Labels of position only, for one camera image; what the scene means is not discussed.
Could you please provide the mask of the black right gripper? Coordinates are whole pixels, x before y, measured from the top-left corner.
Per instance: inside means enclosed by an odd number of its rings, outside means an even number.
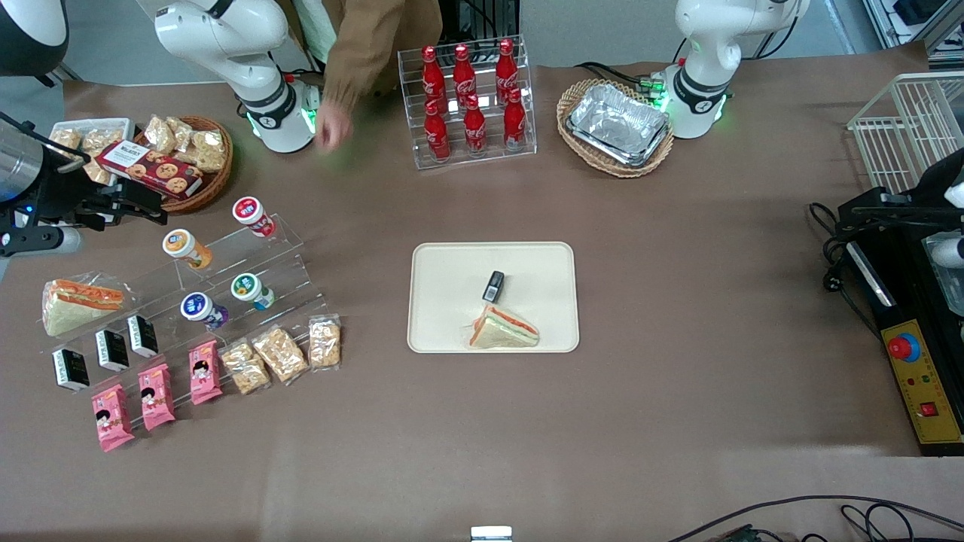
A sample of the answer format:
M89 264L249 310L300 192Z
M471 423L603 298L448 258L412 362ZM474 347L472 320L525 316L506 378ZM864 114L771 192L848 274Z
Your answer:
M103 198L103 183L93 181L81 157L45 151L38 178L33 214L49 224L86 227L101 231L124 218L141 218L166 226L168 213L158 192L139 182L118 183L120 203Z

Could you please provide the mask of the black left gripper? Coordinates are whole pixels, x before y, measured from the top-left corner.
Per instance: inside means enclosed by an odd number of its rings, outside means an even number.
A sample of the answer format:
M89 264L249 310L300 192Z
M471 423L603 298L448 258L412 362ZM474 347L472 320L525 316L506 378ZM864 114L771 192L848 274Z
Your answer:
M962 220L963 148L933 164L913 189L913 206L853 207L853 215L905 225L953 226Z

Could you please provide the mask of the person right hand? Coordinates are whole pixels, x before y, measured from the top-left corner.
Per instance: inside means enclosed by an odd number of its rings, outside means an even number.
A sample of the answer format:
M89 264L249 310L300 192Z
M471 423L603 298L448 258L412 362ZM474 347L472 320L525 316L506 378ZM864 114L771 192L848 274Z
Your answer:
M316 111L316 144L325 154L345 144L354 130L352 110L342 104L323 102Z

